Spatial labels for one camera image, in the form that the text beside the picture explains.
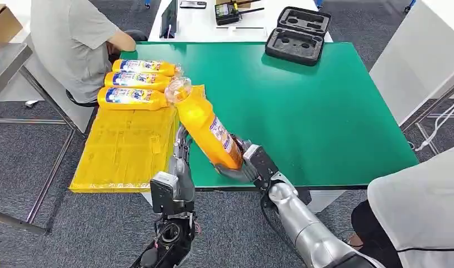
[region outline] foam case insert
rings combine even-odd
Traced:
[[[321,36],[276,28],[266,42],[267,55],[313,66],[319,60],[324,39]]]
[[[278,27],[324,36],[332,16],[297,7],[285,7],[278,17]]]
[[[267,55],[313,66],[321,57],[324,35],[332,16],[327,13],[285,7],[265,45]]]

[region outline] gray carpet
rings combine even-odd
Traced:
[[[158,6],[158,1],[152,1],[150,10],[143,1],[92,2],[123,30],[146,33]],[[332,38],[352,41],[371,68],[401,22],[407,4],[407,0],[326,0],[323,11],[333,16]],[[33,109],[25,109],[20,102],[0,103],[0,117],[21,116],[54,118],[56,114],[44,102]],[[432,124],[424,123],[426,128]],[[67,134],[64,126],[0,125],[1,211],[26,218]],[[416,145],[422,141],[415,128],[406,136]],[[454,119],[441,129],[436,144],[441,150],[454,145]],[[140,194],[74,194],[67,190],[83,146],[83,140],[76,137],[36,217],[36,223],[51,227],[52,234],[36,236],[0,223],[2,268],[129,267],[152,239],[156,216]],[[417,155],[422,161],[431,157],[428,149]],[[308,194],[301,194],[307,201]],[[197,193],[202,233],[186,267],[302,267],[265,223],[258,199],[252,192]],[[365,199],[364,190],[347,191],[318,217],[332,232],[346,238],[351,234],[350,213]]]

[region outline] person's arm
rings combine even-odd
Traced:
[[[71,38],[91,49],[109,42],[117,49],[133,51],[135,41],[122,32],[88,0],[73,0],[69,11]]]
[[[134,51],[136,46],[133,38],[121,30],[116,31],[115,34],[108,39],[108,42],[117,49],[124,51]]]

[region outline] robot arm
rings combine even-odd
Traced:
[[[174,154],[168,172],[158,172],[150,181],[156,237],[130,268],[179,267],[189,256],[195,237],[194,184],[189,168],[187,130],[176,133]]]
[[[299,199],[298,191],[279,171],[265,150],[251,145],[243,154],[253,183],[277,209],[281,223],[309,268],[382,268],[373,258],[339,240]]]
[[[156,237],[131,268],[179,267],[188,257],[195,236],[194,184],[189,168],[187,131],[176,134],[169,172],[150,181],[153,210],[161,213]],[[384,268],[335,237],[299,199],[296,188],[259,145],[235,138],[242,148],[242,170],[217,170],[234,179],[251,181],[276,208],[294,247],[308,268]]]

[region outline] detergent bottle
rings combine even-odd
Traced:
[[[97,95],[101,108],[109,110],[151,110],[167,107],[166,97],[152,89],[101,88]]]
[[[108,73],[105,76],[105,87],[128,87],[154,89],[164,92],[172,78],[159,74]]]
[[[181,76],[179,65],[156,60],[116,60],[112,71],[124,73],[162,74],[164,76]]]
[[[240,169],[242,158],[237,144],[214,114],[202,91],[193,91],[189,78],[173,80],[164,94],[178,109],[179,119],[211,163]]]

